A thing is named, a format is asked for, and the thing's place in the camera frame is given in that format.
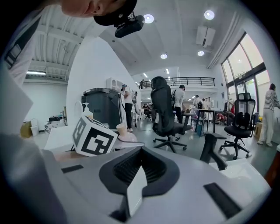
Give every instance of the office chair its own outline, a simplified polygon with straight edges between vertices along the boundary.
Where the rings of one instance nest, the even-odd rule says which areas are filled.
[[[150,94],[153,102],[153,110],[156,111],[157,117],[155,119],[153,130],[161,137],[168,137],[164,139],[154,139],[154,142],[163,142],[155,148],[168,145],[171,150],[176,153],[173,145],[183,146],[183,150],[187,149],[187,145],[171,141],[171,136],[175,134],[185,134],[185,131],[190,130],[191,126],[188,125],[189,116],[185,115],[185,123],[179,124],[174,122],[174,115],[171,105],[171,90],[163,77],[155,77],[151,81],[152,92]]]
[[[247,152],[246,158],[249,157],[250,151],[242,147],[238,140],[242,141],[242,138],[252,138],[256,126],[255,115],[253,115],[255,106],[256,102],[249,93],[238,94],[238,99],[234,102],[235,116],[233,123],[231,126],[226,126],[224,130],[234,136],[235,140],[234,142],[225,141],[224,145],[220,147],[220,151],[222,151],[223,147],[234,147],[236,156],[233,157],[233,160],[237,159],[238,149]]]

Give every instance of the black railing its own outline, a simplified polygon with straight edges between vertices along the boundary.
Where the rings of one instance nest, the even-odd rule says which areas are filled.
[[[167,84],[170,86],[215,86],[215,78],[207,77],[180,77],[180,78],[170,78],[165,79]],[[151,82],[146,81],[139,83],[139,89],[151,88]]]

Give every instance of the ceiling light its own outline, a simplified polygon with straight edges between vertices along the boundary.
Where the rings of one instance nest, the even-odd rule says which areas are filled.
[[[27,71],[26,74],[29,74],[29,75],[46,75],[45,72],[32,72],[32,71]]]
[[[161,59],[166,59],[167,58],[167,54],[162,54],[161,55]]]
[[[198,55],[198,56],[203,56],[203,55],[204,55],[204,51],[199,51],[199,52],[197,53],[197,55]]]
[[[152,23],[154,21],[154,17],[150,14],[144,15],[145,23]]]
[[[207,10],[205,13],[204,13],[204,17],[208,20],[212,20],[214,19],[215,17],[215,13],[212,12],[211,10]]]

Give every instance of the chair base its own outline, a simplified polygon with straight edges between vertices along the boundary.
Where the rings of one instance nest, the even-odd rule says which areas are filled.
[[[223,147],[225,147],[225,148],[226,148],[226,147],[234,147],[236,156],[233,157],[233,160],[236,160],[236,159],[237,159],[237,156],[238,156],[238,149],[241,149],[241,150],[243,150],[244,152],[246,152],[246,153],[247,153],[247,154],[246,154],[246,158],[248,158],[248,157],[249,157],[249,153],[251,153],[251,152],[250,152],[248,149],[245,149],[244,147],[242,147],[242,146],[238,143],[238,140],[241,140],[241,141],[242,141],[241,138],[235,138],[234,142],[225,141],[225,142],[224,142],[224,145],[222,145],[222,146],[220,147],[220,151],[223,150]]]
[[[177,153],[177,152],[176,152],[176,150],[175,150],[173,145],[183,146],[183,150],[184,151],[187,149],[187,145],[171,141],[171,137],[170,136],[168,137],[167,140],[165,140],[165,139],[158,139],[158,138],[154,139],[154,142],[156,142],[156,141],[162,142],[161,144],[159,144],[159,145],[154,147],[154,148],[157,148],[157,149],[162,147],[162,146],[166,146],[166,145],[169,146],[171,148],[172,152],[174,152],[174,153]]]

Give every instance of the black slot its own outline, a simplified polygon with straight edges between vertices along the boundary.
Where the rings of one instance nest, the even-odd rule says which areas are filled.
[[[76,170],[80,170],[82,168],[84,168],[82,165],[75,165],[75,166],[62,168],[61,170],[62,170],[63,173],[69,173],[69,172],[73,172],[73,171],[76,171]]]
[[[207,184],[204,185],[204,188],[227,219],[233,217],[241,211],[241,208],[219,187],[218,184]]]

